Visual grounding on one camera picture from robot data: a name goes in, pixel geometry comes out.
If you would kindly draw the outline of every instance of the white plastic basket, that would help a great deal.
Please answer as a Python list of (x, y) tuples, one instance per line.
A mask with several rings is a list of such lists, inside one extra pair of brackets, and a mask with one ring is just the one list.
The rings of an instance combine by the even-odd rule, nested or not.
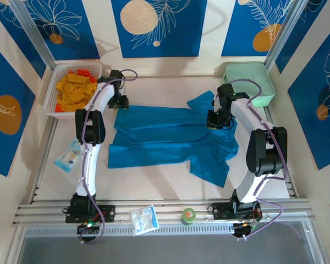
[(56, 96), (58, 94), (56, 85), (70, 70), (74, 72), (77, 70), (88, 70), (93, 77), (99, 79), (101, 76), (102, 64), (99, 62), (80, 62), (65, 63), (55, 67), (48, 86), (43, 108), (46, 115), (56, 117), (59, 120), (74, 119), (75, 117), (75, 112), (55, 113), (57, 104)]

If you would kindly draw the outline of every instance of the yellow cloth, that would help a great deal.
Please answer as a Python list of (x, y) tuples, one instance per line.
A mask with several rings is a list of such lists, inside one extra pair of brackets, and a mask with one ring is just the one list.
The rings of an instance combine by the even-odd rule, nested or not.
[(88, 77), (68, 73), (56, 85), (59, 91), (57, 102), (64, 112), (83, 109), (91, 100), (96, 87), (97, 84), (93, 84)]

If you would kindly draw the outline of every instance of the white table surface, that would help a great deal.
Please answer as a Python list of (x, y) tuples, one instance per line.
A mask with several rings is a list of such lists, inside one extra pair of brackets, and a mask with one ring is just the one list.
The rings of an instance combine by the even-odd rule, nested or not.
[[(125, 94), (129, 98), (130, 105), (188, 108), (187, 101), (208, 90), (216, 93), (216, 88), (221, 83), (221, 78), (214, 77), (141, 78), (127, 82)], [(227, 162), (230, 170), (224, 188), (191, 174), (190, 161), (159, 166), (107, 169), (108, 147), (116, 134), (113, 128), (116, 113), (117, 111), (113, 109), (106, 109), (103, 114), (106, 139), (99, 152), (96, 173), (99, 200), (228, 199), (248, 171), (245, 155), (249, 136), (239, 122), (235, 132), (239, 150), (238, 154)], [(75, 193), (81, 174), (81, 160), (71, 173), (66, 173), (53, 164), (75, 137), (74, 120), (58, 122), (35, 201), (70, 200)], [(285, 182), (268, 181), (260, 198), (289, 198)]]

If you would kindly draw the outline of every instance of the plastic basket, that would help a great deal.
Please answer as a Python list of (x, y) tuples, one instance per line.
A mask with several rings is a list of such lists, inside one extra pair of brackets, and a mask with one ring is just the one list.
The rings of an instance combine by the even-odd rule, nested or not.
[[(269, 105), (275, 95), (275, 89), (270, 81), (266, 67), (261, 62), (234, 62), (226, 66), (224, 82), (228, 83), (236, 79), (251, 79), (262, 88), (262, 94), (252, 101), (255, 107)], [(235, 92), (246, 92), (250, 97), (255, 96), (259, 89), (256, 85), (246, 81), (232, 83)]]
[(60, 64), (55, 67), (48, 86), (43, 109), (46, 115), (56, 117), (59, 120), (74, 119), (75, 117), (75, 112), (55, 113), (57, 104), (56, 96), (58, 94), (56, 85), (70, 70), (74, 72), (77, 70), (88, 70), (93, 77), (99, 79), (101, 76), (102, 64), (98, 62), (81, 62)]

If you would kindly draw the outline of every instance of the light green tray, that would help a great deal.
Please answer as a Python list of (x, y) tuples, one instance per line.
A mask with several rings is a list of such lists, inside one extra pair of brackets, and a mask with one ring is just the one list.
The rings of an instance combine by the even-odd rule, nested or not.
[[(275, 89), (270, 81), (265, 65), (261, 62), (233, 62), (226, 66), (224, 74), (224, 83), (236, 79), (250, 79), (255, 81), (262, 87), (262, 94), (252, 101), (255, 107), (263, 107), (269, 105), (271, 99), (275, 95)], [(249, 97), (258, 94), (259, 89), (256, 85), (239, 81), (232, 84), (235, 92), (246, 92)]]

